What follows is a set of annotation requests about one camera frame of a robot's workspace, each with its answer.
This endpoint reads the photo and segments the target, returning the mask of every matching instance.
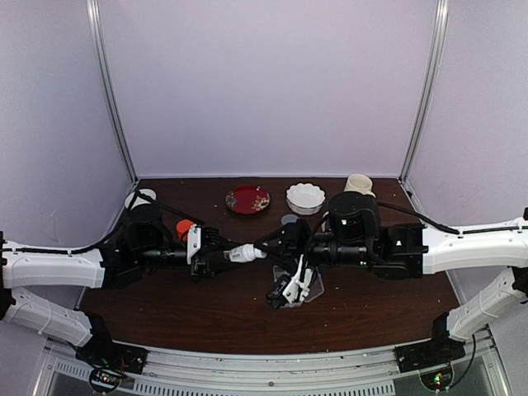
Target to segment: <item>orange lid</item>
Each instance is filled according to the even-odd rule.
[[[187,219],[179,221],[178,224],[176,224],[176,232],[178,234],[178,239],[182,240],[182,235],[185,234],[185,236],[183,237],[183,240],[186,241],[187,240],[186,233],[189,232],[189,229],[191,229],[193,225],[195,224],[192,221],[187,220]]]

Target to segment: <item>dark wood surface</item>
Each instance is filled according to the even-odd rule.
[[[344,179],[172,179],[142,181],[159,201],[196,214],[228,238],[251,241],[281,226],[290,213],[285,190],[313,182],[327,196]],[[242,184],[271,194],[268,209],[253,216],[227,210],[224,197]],[[410,207],[395,180],[374,180],[380,201]],[[383,224],[415,222],[380,209]],[[313,224],[319,217],[309,218]],[[164,221],[175,229],[177,219]],[[125,290],[89,290],[82,309],[101,314],[116,340],[151,347],[219,353],[345,351],[416,341],[431,333],[434,318],[457,306],[445,274],[421,280],[382,280],[365,269],[323,269],[324,294],[297,309],[272,309],[264,295],[273,284],[272,264],[258,261],[195,283],[187,269],[159,271]]]

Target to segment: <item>white wall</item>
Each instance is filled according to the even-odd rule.
[[[528,206],[528,3],[452,1],[449,18],[410,183],[441,222],[513,219]],[[452,275],[471,298],[499,271]],[[492,327],[518,395],[526,394],[527,329],[525,306]]]
[[[105,108],[86,2],[0,2],[0,18],[0,229],[20,243],[93,243],[130,185]],[[70,306],[79,292],[36,290]],[[44,340],[0,323],[2,394],[29,394]]]
[[[436,1],[101,2],[141,177],[395,176]]]

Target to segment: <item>bowl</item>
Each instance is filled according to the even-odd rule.
[[[297,215],[310,216],[319,212],[324,199],[324,191],[311,183],[299,183],[286,191],[288,206]]]

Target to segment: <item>clear plastic container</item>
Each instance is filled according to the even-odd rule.
[[[324,285],[323,285],[323,277],[321,275],[321,269],[317,267],[317,279],[313,283],[312,287],[310,288],[310,292],[306,296],[306,299],[304,299],[305,303],[309,303],[311,301],[314,301],[317,299],[322,293],[324,293]],[[290,274],[288,271],[284,271],[279,266],[273,266],[273,281],[276,282],[277,279],[281,277],[283,274]],[[303,303],[293,303],[293,304],[286,304],[282,308],[297,308],[300,307]]]

